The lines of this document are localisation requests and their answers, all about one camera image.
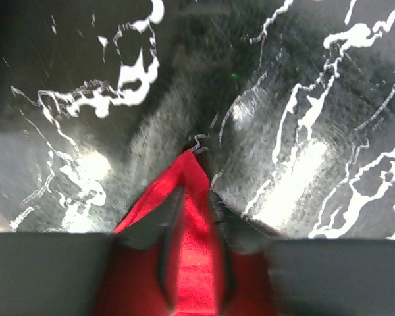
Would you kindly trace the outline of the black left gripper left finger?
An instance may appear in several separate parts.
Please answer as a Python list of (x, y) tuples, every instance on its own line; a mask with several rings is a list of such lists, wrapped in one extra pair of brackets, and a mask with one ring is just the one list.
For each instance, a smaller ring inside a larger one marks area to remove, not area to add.
[(116, 234), (0, 232), (0, 315), (168, 315), (184, 189)]

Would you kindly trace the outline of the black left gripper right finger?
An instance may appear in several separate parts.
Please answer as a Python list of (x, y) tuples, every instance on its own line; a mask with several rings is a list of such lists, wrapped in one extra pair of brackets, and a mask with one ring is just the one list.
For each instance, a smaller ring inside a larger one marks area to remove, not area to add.
[(293, 239), (241, 216), (216, 192), (229, 290), (268, 290), (282, 315), (395, 315), (395, 241)]

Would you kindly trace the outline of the dark red t shirt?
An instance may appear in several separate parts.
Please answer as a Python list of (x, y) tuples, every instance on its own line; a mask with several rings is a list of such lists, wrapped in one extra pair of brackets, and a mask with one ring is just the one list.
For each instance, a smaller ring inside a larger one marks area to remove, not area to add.
[(143, 193), (114, 231), (94, 315), (278, 315), (261, 251), (221, 234), (209, 179), (191, 151)]

